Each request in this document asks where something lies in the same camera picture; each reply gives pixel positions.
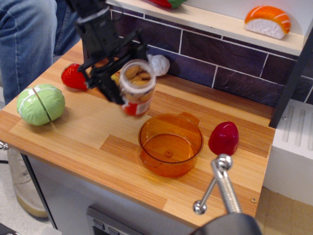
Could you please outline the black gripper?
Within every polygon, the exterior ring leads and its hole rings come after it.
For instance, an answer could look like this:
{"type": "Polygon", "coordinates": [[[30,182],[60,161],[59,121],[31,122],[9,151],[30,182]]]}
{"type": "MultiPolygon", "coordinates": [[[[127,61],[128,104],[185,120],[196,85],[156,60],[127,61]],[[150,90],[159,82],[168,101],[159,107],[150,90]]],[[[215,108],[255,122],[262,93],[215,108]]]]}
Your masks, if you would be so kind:
{"type": "Polygon", "coordinates": [[[78,71],[86,78],[88,88],[97,87],[109,102],[123,105],[124,100],[112,76],[133,59],[147,61],[147,45],[142,42],[141,30],[121,38],[111,20],[109,7],[78,7],[75,27],[92,45],[90,67],[82,65],[78,71]]]}

